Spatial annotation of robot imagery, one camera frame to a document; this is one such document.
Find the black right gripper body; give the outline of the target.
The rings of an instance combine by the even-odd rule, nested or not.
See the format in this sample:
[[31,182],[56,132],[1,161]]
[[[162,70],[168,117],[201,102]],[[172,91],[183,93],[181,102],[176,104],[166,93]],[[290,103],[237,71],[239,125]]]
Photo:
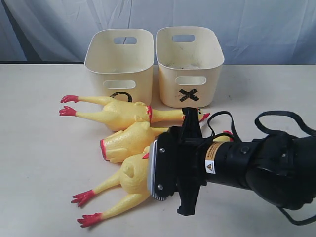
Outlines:
[[206,184],[203,162],[198,147],[204,142],[198,109],[182,109],[185,119],[181,126],[172,126],[150,145],[147,189],[159,201],[179,193],[177,213],[194,215],[198,194]]

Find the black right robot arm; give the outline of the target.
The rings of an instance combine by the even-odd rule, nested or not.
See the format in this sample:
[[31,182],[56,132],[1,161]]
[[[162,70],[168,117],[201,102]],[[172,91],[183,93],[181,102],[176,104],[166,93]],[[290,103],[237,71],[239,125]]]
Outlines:
[[306,137],[296,137],[263,126],[266,137],[242,141],[235,131],[228,141],[218,135],[204,138],[196,108],[183,108],[181,126],[170,127],[150,145],[148,190],[157,200],[175,192],[180,196],[178,213],[195,213],[201,186],[208,182],[254,191],[283,214],[298,210],[316,197],[316,132],[290,111],[267,111],[262,116],[292,118]]

